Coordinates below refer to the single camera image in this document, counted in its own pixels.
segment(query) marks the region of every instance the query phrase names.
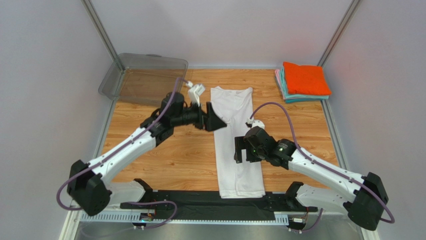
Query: folded white garment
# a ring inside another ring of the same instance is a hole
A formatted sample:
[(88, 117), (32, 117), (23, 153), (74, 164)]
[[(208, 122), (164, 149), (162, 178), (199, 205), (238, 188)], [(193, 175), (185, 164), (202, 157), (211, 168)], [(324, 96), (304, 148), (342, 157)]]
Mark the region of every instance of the folded white garment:
[(245, 90), (225, 90), (219, 86), (210, 89), (213, 110), (227, 123), (227, 127), (214, 131), (217, 180), (223, 199), (265, 195), (261, 163), (246, 161), (245, 151), (242, 163), (234, 160), (234, 138), (246, 135), (249, 130), (246, 121), (253, 113), (252, 92), (251, 87)]

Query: gray transparent container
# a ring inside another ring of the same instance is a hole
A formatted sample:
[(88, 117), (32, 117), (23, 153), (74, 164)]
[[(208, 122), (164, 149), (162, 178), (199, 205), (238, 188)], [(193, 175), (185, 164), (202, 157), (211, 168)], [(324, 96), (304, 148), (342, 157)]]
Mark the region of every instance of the gray transparent container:
[(185, 78), (188, 62), (183, 59), (121, 53), (114, 60), (102, 83), (99, 93), (111, 100), (160, 106), (170, 93), (176, 78)]

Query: orange folded cloth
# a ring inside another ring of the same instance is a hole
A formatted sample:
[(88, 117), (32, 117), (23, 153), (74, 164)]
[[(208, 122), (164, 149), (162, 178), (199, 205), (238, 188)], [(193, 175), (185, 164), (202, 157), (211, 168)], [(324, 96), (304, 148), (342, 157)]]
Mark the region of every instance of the orange folded cloth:
[(289, 94), (331, 95), (329, 86), (320, 66), (299, 66), (291, 62), (283, 62), (285, 81)]

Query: wood grain surface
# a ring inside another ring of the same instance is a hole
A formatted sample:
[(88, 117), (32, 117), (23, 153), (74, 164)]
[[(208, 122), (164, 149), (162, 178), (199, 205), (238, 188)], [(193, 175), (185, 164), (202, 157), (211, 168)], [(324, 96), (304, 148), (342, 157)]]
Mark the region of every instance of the wood grain surface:
[[(205, 85), (202, 103), (210, 100), (210, 88), (216, 86), (232, 90), (252, 87), (253, 109), (265, 102), (282, 103), (289, 112), (299, 144), (314, 155), (338, 165), (321, 103), (285, 104), (275, 83), (274, 70), (189, 69), (186, 79)], [(185, 99), (189, 99), (187, 88), (183, 87), (181, 92)], [(127, 138), (154, 110), (153, 106), (118, 102), (103, 152)], [(286, 116), (279, 107), (266, 106), (255, 117), (265, 123), (266, 131), (276, 140), (292, 139)], [(324, 187), (307, 176), (267, 162), (262, 162), (262, 171), (266, 191), (284, 192), (294, 181)], [(153, 189), (219, 190), (213, 133), (198, 130), (192, 125), (176, 127), (173, 136), (128, 165), (114, 181), (129, 182), (135, 178), (145, 180)]]

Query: light blue cloth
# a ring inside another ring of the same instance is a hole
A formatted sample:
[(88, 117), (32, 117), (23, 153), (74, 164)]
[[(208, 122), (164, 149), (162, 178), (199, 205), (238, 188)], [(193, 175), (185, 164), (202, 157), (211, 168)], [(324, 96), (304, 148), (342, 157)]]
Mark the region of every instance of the light blue cloth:
[(304, 101), (316, 101), (316, 100), (325, 100), (329, 99), (329, 96), (320, 96), (320, 95), (304, 95), (304, 94), (289, 94), (289, 89), (287, 88), (287, 82), (285, 79), (286, 73), (284, 67), (281, 67), (279, 71), (279, 77), (281, 78), (281, 89), (284, 92), (285, 102), (288, 104), (304, 102)]

